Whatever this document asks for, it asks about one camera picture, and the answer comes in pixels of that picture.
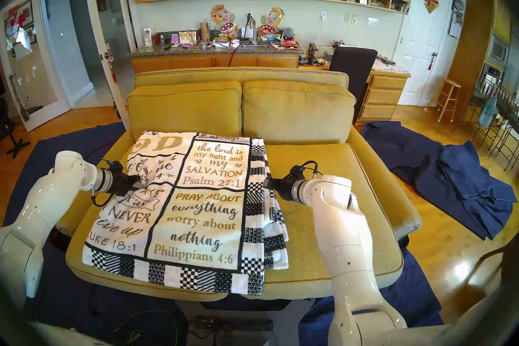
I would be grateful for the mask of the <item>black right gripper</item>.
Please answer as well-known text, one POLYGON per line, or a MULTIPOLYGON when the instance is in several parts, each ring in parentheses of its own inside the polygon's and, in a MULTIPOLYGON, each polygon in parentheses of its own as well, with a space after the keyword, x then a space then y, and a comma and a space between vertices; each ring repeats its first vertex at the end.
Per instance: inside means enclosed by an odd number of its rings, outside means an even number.
POLYGON ((293 186, 295 184, 295 175, 288 174, 284 178, 265 178, 264 188, 275 191, 286 201, 294 201, 293 186))

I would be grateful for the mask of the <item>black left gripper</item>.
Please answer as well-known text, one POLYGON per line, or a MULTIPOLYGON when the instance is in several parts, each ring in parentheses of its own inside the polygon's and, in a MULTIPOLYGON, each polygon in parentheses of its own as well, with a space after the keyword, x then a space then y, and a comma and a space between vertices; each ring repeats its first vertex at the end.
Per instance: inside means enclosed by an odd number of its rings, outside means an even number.
POLYGON ((108 170, 111 174, 110 185, 107 193, 123 197, 128 192, 142 189, 142 182, 139 175, 128 175, 122 171, 108 170))

